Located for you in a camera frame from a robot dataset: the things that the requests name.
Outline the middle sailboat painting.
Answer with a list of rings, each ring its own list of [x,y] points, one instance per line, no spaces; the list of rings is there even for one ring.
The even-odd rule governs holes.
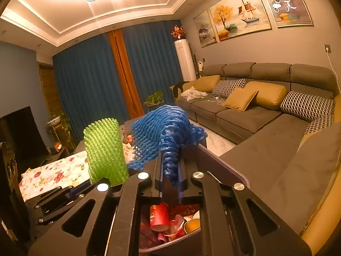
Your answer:
[[[221,0],[209,12],[220,42],[272,29],[261,0]]]

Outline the patterned cushion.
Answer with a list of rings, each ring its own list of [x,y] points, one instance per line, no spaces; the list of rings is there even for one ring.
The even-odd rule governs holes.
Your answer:
[[[238,80],[220,80],[213,88],[212,95],[214,97],[228,98],[236,87],[242,89],[246,84],[247,80],[244,78]]]
[[[334,108],[333,99],[297,91],[290,91],[280,104],[283,113],[309,122],[332,115]]]

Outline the yellow cushion large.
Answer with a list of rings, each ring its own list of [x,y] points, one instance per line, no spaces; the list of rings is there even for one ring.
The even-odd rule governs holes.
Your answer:
[[[244,89],[257,92],[256,104],[269,110],[280,110],[280,104],[288,93],[282,85],[260,81],[248,82]]]

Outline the patterned cushion near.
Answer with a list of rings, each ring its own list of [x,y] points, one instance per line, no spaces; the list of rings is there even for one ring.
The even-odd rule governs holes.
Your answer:
[[[333,99],[297,91],[290,91],[280,104],[283,113],[309,122],[332,115],[334,108]]]

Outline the yellow square cushion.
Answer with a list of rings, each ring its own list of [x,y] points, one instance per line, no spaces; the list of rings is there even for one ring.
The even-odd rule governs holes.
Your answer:
[[[257,94],[257,90],[236,87],[222,105],[225,108],[244,112]]]

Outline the dark plastic trash bin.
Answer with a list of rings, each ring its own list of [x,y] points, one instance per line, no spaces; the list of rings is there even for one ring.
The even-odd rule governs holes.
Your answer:
[[[163,174],[162,156],[148,161],[144,171],[151,174],[149,190],[153,202],[200,205],[200,220],[204,225],[179,240],[150,249],[140,249],[143,255],[210,255],[212,247],[227,244],[223,255],[248,255],[249,238],[242,216],[233,197],[237,183],[249,187],[245,176],[227,165],[202,145],[186,146],[180,151],[178,185],[172,186]]]

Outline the flower ornament on conditioner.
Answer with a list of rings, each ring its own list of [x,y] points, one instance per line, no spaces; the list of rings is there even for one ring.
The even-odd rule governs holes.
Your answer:
[[[175,38],[177,40],[186,38],[185,30],[184,30],[184,27],[182,25],[175,25],[172,28],[171,35],[173,38]]]

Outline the yellow cushion far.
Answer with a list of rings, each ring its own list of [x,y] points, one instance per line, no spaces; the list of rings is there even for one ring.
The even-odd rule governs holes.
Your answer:
[[[219,75],[203,76],[200,77],[199,79],[186,82],[181,87],[176,88],[175,86],[173,86],[172,90],[177,90],[178,93],[182,93],[183,91],[186,91],[191,87],[194,87],[198,91],[211,93],[219,80],[220,80]]]

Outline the plant on wooden stand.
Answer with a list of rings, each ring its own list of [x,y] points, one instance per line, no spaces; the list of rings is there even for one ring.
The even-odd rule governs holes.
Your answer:
[[[68,115],[61,111],[58,114],[51,114],[49,119],[47,129],[52,139],[73,154],[76,148]]]

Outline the patterned cushion far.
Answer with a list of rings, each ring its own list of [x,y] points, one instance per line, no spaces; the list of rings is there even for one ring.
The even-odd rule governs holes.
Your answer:
[[[228,98],[236,87],[242,89],[246,84],[247,80],[244,78],[238,80],[220,80],[213,88],[212,95],[214,97]]]

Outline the white cloth on sofa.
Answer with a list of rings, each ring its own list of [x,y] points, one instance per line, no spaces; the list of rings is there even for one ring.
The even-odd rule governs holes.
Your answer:
[[[192,86],[186,91],[182,92],[180,96],[188,102],[194,99],[202,99],[208,96],[208,93],[198,91],[194,86]]]

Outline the grey sectional sofa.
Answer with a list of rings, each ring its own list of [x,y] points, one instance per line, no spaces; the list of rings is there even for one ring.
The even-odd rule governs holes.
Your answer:
[[[334,100],[334,113],[305,121],[256,104],[244,112],[225,108],[211,93],[176,104],[193,121],[228,139],[234,147],[221,159],[247,178],[264,201],[310,247],[313,255],[340,254],[340,91],[328,68],[306,64],[211,65],[203,76],[246,79],[284,86],[288,93]]]

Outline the white standing air conditioner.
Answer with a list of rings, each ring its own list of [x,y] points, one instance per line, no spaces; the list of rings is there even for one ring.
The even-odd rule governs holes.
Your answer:
[[[182,71],[184,81],[196,80],[196,74],[194,69],[194,63],[191,56],[190,47],[186,39],[179,39],[174,42],[176,53]]]

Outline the left landscape painting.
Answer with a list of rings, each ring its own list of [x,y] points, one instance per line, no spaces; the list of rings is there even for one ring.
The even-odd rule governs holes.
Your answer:
[[[201,47],[217,43],[209,12],[205,10],[193,19]]]

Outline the black television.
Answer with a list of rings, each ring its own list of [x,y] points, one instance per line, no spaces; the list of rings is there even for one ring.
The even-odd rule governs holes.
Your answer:
[[[49,155],[29,106],[1,117],[1,142],[13,150],[19,174],[40,167]]]

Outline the floral tablecloth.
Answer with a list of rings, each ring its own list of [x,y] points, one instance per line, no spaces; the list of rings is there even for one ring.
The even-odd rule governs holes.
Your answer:
[[[85,143],[81,141],[77,153],[35,169],[27,169],[21,175],[19,188],[24,201],[56,187],[76,187],[88,180],[88,160]]]

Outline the green foam fruit net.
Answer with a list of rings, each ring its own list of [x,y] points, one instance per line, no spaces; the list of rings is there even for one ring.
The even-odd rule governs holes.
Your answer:
[[[90,182],[106,178],[111,186],[124,184],[129,178],[125,163],[119,124],[114,118],[104,118],[83,130]]]

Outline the crumpled red wrapper trash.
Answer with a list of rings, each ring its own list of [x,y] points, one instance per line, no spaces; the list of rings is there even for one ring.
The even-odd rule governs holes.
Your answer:
[[[147,206],[142,211],[139,231],[139,247],[141,249],[150,249],[152,247],[170,243],[184,237],[184,224],[186,221],[199,218],[200,206],[198,204],[183,205],[177,204],[169,206],[170,228],[164,232],[156,232],[150,228],[150,207]]]

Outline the right calligraphy painting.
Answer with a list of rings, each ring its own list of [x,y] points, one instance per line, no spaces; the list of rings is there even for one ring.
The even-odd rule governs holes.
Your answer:
[[[304,0],[267,0],[276,27],[313,26]]]

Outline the blue curtain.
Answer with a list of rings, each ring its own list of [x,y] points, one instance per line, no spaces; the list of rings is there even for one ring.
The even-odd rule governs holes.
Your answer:
[[[138,24],[122,29],[129,65],[141,102],[163,92],[164,103],[174,103],[170,86],[183,80],[171,30],[180,20]],[[76,140],[84,128],[113,117],[130,119],[114,60],[109,34],[82,41],[53,56],[55,79],[64,111]]]

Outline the blue foam fruit net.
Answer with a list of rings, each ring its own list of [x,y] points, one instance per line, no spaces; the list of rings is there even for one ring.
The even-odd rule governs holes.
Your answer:
[[[172,186],[178,185],[179,152],[184,146],[202,143],[208,134],[190,123],[187,113],[178,106],[163,105],[131,124],[134,159],[127,166],[141,171],[146,162],[159,154],[163,174]]]

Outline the potted green plant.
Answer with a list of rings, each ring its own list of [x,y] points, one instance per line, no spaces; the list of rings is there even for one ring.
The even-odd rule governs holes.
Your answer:
[[[159,107],[164,102],[163,99],[163,92],[162,91],[156,91],[152,94],[150,94],[146,101],[143,103],[143,106],[147,107],[148,112],[152,107]]]

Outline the orange curtain strip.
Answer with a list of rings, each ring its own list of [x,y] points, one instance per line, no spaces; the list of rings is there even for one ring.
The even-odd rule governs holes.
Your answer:
[[[144,115],[143,106],[129,64],[122,29],[108,32],[108,38],[129,116],[130,118],[140,117]]]

